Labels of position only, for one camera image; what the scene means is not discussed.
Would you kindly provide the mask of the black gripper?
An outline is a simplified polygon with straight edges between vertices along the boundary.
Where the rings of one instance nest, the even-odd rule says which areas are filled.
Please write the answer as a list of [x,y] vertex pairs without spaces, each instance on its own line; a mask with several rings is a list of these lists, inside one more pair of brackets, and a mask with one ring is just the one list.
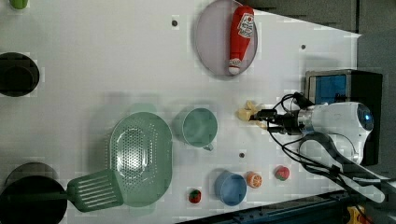
[[275,109],[262,109],[249,117],[249,120],[268,121],[274,126],[268,126],[269,133],[299,135],[298,111],[294,110],[279,115]]

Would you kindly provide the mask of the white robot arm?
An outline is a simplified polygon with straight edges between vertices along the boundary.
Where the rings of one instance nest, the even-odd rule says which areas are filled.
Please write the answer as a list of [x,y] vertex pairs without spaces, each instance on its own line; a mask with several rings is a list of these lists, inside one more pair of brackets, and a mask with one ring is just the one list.
[[286,143],[280,147],[307,172],[324,176],[375,203],[385,201],[388,180],[361,166],[366,141],[374,130],[374,117],[367,106],[356,102],[315,105],[308,101],[283,114],[274,108],[254,109],[246,118],[264,121],[271,135],[296,135],[296,149],[289,149]]

